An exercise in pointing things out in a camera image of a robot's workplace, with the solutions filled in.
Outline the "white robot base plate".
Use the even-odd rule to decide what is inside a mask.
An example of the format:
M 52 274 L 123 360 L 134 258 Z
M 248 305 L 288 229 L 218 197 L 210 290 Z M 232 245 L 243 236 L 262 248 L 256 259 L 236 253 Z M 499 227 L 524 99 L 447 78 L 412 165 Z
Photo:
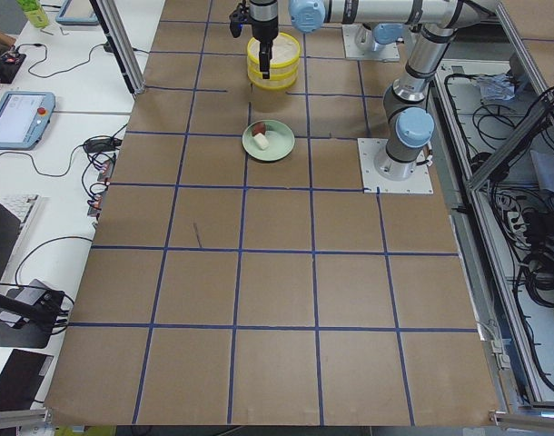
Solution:
M 361 179 L 365 193 L 433 194 L 424 150 L 411 163 L 393 161 L 384 138 L 359 138 Z

